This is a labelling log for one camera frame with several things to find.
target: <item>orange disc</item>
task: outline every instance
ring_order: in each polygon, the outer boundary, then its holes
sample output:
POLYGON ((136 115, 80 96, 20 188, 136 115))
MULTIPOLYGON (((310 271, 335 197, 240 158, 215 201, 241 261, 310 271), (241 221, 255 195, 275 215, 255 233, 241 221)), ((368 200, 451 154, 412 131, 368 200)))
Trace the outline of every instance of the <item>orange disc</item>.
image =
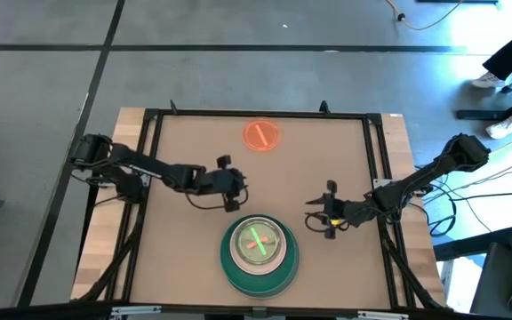
POLYGON ((244 128, 243 140, 252 150, 269 151, 280 141, 280 131, 268 120, 256 120, 244 128))

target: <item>black wire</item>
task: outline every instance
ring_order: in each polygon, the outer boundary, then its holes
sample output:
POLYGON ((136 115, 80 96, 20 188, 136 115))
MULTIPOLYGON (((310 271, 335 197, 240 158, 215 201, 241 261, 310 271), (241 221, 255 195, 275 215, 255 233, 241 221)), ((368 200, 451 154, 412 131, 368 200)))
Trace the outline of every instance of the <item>black wire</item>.
POLYGON ((121 196, 112 196, 108 199, 105 199, 105 200, 102 200, 102 201, 99 201, 97 202, 96 204, 94 204, 94 208, 96 208, 97 206, 101 205, 101 204, 104 204, 108 201, 112 201, 112 200, 118 200, 118 199, 121 199, 122 197, 121 196))
MULTIPOLYGON (((430 183, 429 185, 434 187, 434 188, 440 189, 442 192, 445 192, 445 190, 442 187, 438 187, 437 185, 432 184, 432 183, 430 183)), ((450 198, 450 200, 452 200, 452 196, 450 196, 449 194, 446 194, 446 195, 450 198)), ((429 226, 434 225, 434 227, 432 227, 432 229, 430 229, 430 235, 432 237, 439 237, 439 236, 447 235, 447 233, 450 232, 450 230, 452 230, 453 226, 455 225, 457 212, 458 212, 458 208, 457 208, 457 206, 455 205, 455 203, 452 200, 452 215, 447 216, 447 217, 445 217, 445 218, 443 218, 441 220, 429 223, 428 224, 429 226), (448 220, 450 221, 450 224, 448 225, 448 228, 446 228, 446 230, 444 232, 434 233, 434 230, 436 230, 442 224, 442 222, 445 222, 445 221, 448 221, 448 220)))
MULTIPOLYGON (((450 189, 450 191, 456 195, 456 196, 459 196, 459 197, 463 197, 463 196, 460 196, 459 193, 453 191, 450 187, 448 187, 448 189, 450 189)), ((477 213, 473 210, 473 207, 471 206, 471 203, 469 202, 469 200, 465 199, 466 202, 468 203, 468 206, 469 206, 469 210, 471 210, 471 213, 473 213, 473 216, 476 217, 477 221, 479 221, 479 223, 481 223, 482 226, 484 226, 484 228, 487 229, 487 231, 489 231, 491 233, 491 230, 489 229, 489 227, 487 227, 486 224, 484 224, 483 221, 481 221, 481 219, 479 219, 479 216, 477 215, 477 213)))
POLYGON ((463 200, 469 200, 469 199, 474 199, 474 198, 478 198, 478 197, 486 197, 486 196, 512 196, 512 192, 507 192, 507 193, 500 193, 500 194, 490 194, 490 195, 477 195, 477 196, 465 196, 465 197, 461 197, 460 199, 452 199, 450 197, 450 201, 463 201, 463 200))
MULTIPOLYGON (((171 180, 171 181, 172 181, 172 182, 173 182, 177 187, 179 187, 179 188, 181 188, 181 189, 185 190, 185 188, 184 188, 183 186, 181 186, 181 184, 179 183, 179 181, 178 181, 176 178, 174 178, 173 176, 171 176, 171 175, 165 175, 165 176, 163 176, 163 179, 169 179, 169 180, 171 180)), ((244 188, 243 188, 243 190, 244 190, 244 192, 245 192, 245 194, 246 194, 246 198, 245 198, 242 202, 240 202, 238 205, 245 204, 245 203, 248 201, 248 188, 247 188, 247 187, 244 187, 244 188)), ((189 193, 188 193, 188 192, 183 192, 183 194, 185 194, 185 197, 187 198, 187 201, 188 201, 192 206, 194 206, 195 208, 197 208, 197 209, 199 209, 199 210, 214 210, 214 209, 222 209, 222 208, 224 208, 224 207, 225 207, 224 205, 215 205, 215 206, 210 206, 210 207, 203 207, 203 206, 200 206, 200 205, 198 205, 198 204, 195 204, 195 203, 193 202, 193 200, 191 200, 191 197, 190 197, 190 195, 189 195, 189 193)))
POLYGON ((490 178, 490 179, 484 180, 484 181, 479 182, 479 183, 476 183, 476 184, 482 184, 482 183, 485 183, 485 182, 487 182, 487 181, 495 180, 495 179, 501 178, 501 177, 503 177, 503 176, 505 176, 505 175, 508 175, 508 174, 510 174, 510 173, 512 173, 512 172, 505 172, 505 173, 501 174, 501 175, 500 175, 500 176, 498 176, 498 177, 490 178))
MULTIPOLYGON (((414 183, 416 183, 416 182, 418 182, 419 180, 421 180, 421 179, 425 178, 425 177, 426 177, 426 176, 428 176, 430 173, 435 172, 435 171, 436 171, 436 168, 440 166, 440 163, 442 163, 442 160, 443 160, 444 158, 445 158, 445 155, 442 155, 442 156, 438 157, 438 158, 437 158, 437 163, 436 163, 436 165, 435 165, 433 168, 431 168, 431 169, 430 169, 430 171, 429 171, 429 172, 427 172, 426 174, 424 174, 423 176, 421 176, 421 177, 419 177, 418 179, 416 179, 416 180, 414 180, 414 181, 410 182, 410 183, 406 186, 406 188, 404 188, 404 192, 405 192, 405 191, 406 191, 406 190, 407 190, 411 185, 413 185, 414 183)), ((400 219, 402 219, 402 210, 403 210, 403 208, 407 205, 407 199, 406 199, 406 196, 407 196, 407 195, 406 195, 404 192, 402 193, 402 195, 400 195, 400 204, 399 204, 399 205, 398 205, 398 207, 396 208, 396 217, 394 218, 394 217, 392 216, 392 212, 389 214, 391 221, 393 221, 393 222, 395 222, 395 223, 399 222, 399 221, 400 221, 400 219)))
POLYGON ((409 205, 414 206, 414 207, 416 207, 416 208, 420 209, 422 212, 424 212, 424 214, 426 214, 426 223, 427 223, 428 225, 430 225, 430 215, 428 214, 428 212, 426 211, 426 209, 422 208, 422 206, 421 206, 421 205, 417 205, 417 204, 413 204, 413 203, 409 203, 409 205))
POLYGON ((323 223, 323 219, 322 217, 327 217, 327 215, 323 212, 305 212, 306 214, 306 219, 304 219, 303 223, 306 225, 306 227, 313 231, 313 232, 320 232, 320 233, 323 233, 325 232, 325 230, 327 230, 328 228, 324 228, 324 229, 318 229, 318 228, 312 228, 310 225, 309 225, 309 219, 310 218, 315 218, 315 219, 318 219, 320 220, 322 223, 323 223))
POLYGON ((442 182, 442 183, 443 183, 442 187, 443 187, 443 186, 448 187, 448 185, 447 185, 447 183, 448 183, 448 179, 450 179, 450 173, 448 173, 448 174, 446 174, 446 175, 445 175, 444 182, 442 182))
MULTIPOLYGON (((248 188, 244 188, 243 190, 244 190, 244 192, 246 194, 246 198, 242 202, 238 203, 238 205, 245 204, 248 201, 248 188)), ((189 193, 184 192, 184 194, 185 194, 185 197, 187 198, 188 202, 192 206, 194 206, 195 208, 200 209, 200 210, 214 210, 214 209, 222 209, 222 208, 225 207, 224 205, 215 205, 215 206, 210 206, 210 207, 203 207, 203 206, 200 206, 198 204, 195 204, 193 202, 193 200, 191 200, 191 197, 189 196, 189 193)))
MULTIPOLYGON (((303 223, 306 225, 306 228, 308 228, 309 230, 311 230, 313 232, 323 233, 329 229, 329 228, 318 229, 318 228, 313 228, 309 225, 310 218, 315 218, 315 219, 321 221, 322 224, 323 224, 324 220, 328 221, 330 218, 327 214, 325 214, 325 212, 305 212, 305 215, 306 215, 306 219, 304 219, 303 223)), ((337 226, 334 226, 334 227, 340 231, 347 231, 351 227, 351 225, 350 225, 350 223, 348 223, 347 220, 344 220, 344 219, 342 219, 342 220, 343 220, 343 222, 341 222, 340 224, 338 224, 337 226)))
POLYGON ((72 173, 72 172, 70 173, 70 176, 71 176, 72 178, 74 178, 75 180, 78 180, 78 181, 80 181, 80 182, 86 183, 86 180, 84 180, 84 179, 82 179, 82 178, 80 178, 80 177, 77 177, 77 176, 76 176, 74 173, 72 173))

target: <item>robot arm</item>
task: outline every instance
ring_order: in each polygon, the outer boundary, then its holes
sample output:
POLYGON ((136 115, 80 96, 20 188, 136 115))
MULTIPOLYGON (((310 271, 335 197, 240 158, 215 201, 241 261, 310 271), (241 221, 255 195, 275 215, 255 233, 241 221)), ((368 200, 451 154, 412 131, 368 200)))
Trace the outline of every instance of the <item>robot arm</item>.
POLYGON ((144 190, 144 182, 136 172, 158 178, 176 192, 195 196, 222 194, 226 212, 240 208, 236 197, 246 188, 242 173, 234 168, 227 169, 230 156, 219 157, 219 170, 207 172, 201 165, 166 164, 123 144, 112 143, 110 138, 102 135, 83 136, 70 163, 78 170, 92 170, 102 180, 114 183, 120 198, 134 204, 140 202, 144 190), (123 167, 133 169, 133 172, 125 171, 123 167))
POLYGON ((361 202, 337 199, 337 184, 330 180, 327 182, 329 193, 307 204, 324 206, 323 213, 328 219, 322 220, 322 223, 328 227, 332 220, 344 220, 357 228, 378 214, 396 216, 408 204, 414 191, 426 187, 444 174, 453 171, 473 172, 481 168, 489 160, 490 152, 475 136, 460 134, 446 143, 442 154, 431 164, 402 180, 374 189, 365 194, 361 202))
MULTIPOLYGON (((384 187, 378 187, 364 195, 363 201, 339 200, 335 197, 337 184, 334 181, 327 182, 329 193, 324 193, 320 198, 307 202, 307 204, 322 204, 320 220, 326 229, 323 230, 325 238, 334 239, 341 221, 346 221, 350 226, 358 228, 368 220, 382 215, 391 221, 400 220, 400 211, 408 204, 412 193, 424 188, 431 181, 444 174, 453 171, 473 172, 487 163, 491 150, 486 148, 475 136, 460 134, 449 140, 442 154, 428 164, 411 174, 410 176, 390 183, 384 187)), ((425 308, 440 308, 429 293, 424 290, 416 275, 408 267, 408 264, 398 253, 390 234, 386 228, 381 231, 381 242, 400 271, 405 276, 420 302, 425 308)))

